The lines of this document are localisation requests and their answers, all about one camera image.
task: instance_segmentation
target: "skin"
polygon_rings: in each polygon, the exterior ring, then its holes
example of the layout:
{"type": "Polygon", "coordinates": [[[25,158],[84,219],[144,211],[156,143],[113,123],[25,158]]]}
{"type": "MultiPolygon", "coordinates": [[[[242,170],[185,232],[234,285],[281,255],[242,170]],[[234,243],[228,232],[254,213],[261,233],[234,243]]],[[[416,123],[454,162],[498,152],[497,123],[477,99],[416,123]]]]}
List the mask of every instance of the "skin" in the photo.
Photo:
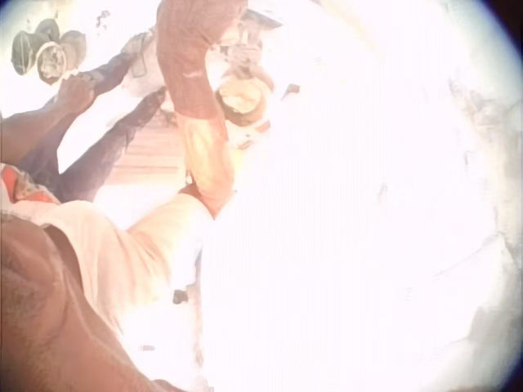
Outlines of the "skin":
{"type": "Polygon", "coordinates": [[[70,114],[83,111],[92,103],[93,97],[88,81],[81,76],[73,76],[62,82],[53,103],[2,120],[0,161],[17,166],[57,123],[70,114]]]}

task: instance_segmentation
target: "dark trousers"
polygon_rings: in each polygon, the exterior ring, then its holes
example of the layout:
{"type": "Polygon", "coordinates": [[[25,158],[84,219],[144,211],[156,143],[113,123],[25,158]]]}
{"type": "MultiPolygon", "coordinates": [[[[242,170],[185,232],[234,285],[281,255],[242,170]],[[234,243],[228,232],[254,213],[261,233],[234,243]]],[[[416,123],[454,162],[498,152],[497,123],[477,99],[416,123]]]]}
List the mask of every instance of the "dark trousers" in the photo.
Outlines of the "dark trousers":
{"type": "MultiPolygon", "coordinates": [[[[96,79],[95,98],[117,87],[123,81],[130,65],[131,58],[120,54],[106,65],[92,71],[101,76],[96,79]]],[[[82,157],[60,174],[58,147],[74,120],[89,108],[81,113],[71,114],[56,124],[38,146],[22,158],[19,168],[28,172],[35,183],[46,186],[62,203],[74,200],[92,202],[114,164],[134,139],[135,134],[156,114],[164,97],[164,88],[149,94],[131,113],[120,119],[82,157]]]]}

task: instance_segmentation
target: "overexposed white area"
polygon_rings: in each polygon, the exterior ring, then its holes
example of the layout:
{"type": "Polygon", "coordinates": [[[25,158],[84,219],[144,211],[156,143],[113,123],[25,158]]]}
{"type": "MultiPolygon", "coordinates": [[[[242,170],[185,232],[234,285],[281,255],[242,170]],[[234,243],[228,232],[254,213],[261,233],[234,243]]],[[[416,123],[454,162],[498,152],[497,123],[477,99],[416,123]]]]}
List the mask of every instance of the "overexposed white area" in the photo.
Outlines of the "overexposed white area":
{"type": "Polygon", "coordinates": [[[449,80],[511,105],[521,59],[474,2],[325,3],[365,26],[373,53],[314,5],[271,3],[289,53],[313,61],[293,69],[302,93],[273,121],[269,163],[204,250],[211,385],[496,386],[521,347],[521,270],[484,188],[504,151],[479,149],[449,80]]]}

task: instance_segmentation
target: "hand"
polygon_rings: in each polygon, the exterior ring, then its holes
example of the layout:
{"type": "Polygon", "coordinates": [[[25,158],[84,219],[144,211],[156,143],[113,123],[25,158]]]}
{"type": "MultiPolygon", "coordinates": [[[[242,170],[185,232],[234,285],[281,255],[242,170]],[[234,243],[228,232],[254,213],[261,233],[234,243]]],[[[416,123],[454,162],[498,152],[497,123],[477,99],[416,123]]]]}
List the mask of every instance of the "hand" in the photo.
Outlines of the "hand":
{"type": "Polygon", "coordinates": [[[158,11],[159,50],[182,55],[218,43],[247,9],[247,0],[163,0],[158,11]]]}
{"type": "Polygon", "coordinates": [[[65,107],[68,113],[76,114],[84,111],[93,99],[94,91],[89,79],[85,75],[77,75],[62,80],[56,104],[65,107]]]}

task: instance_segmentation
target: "raised arm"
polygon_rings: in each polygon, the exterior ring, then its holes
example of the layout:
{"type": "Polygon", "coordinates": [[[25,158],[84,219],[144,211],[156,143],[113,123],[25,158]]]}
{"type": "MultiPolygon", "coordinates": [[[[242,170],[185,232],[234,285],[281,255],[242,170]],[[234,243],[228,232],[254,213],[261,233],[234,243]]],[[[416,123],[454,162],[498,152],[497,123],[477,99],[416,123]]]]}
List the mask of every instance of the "raised arm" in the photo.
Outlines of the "raised arm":
{"type": "Polygon", "coordinates": [[[163,0],[158,60],[183,133],[194,185],[185,189],[216,217],[235,180],[226,123],[205,69],[208,48],[245,9],[244,0],[163,0]]]}
{"type": "Polygon", "coordinates": [[[93,92],[87,80],[71,77],[62,82],[54,102],[39,110],[14,114],[2,120],[0,162],[17,166],[59,121],[84,110],[92,98],[93,92]]]}

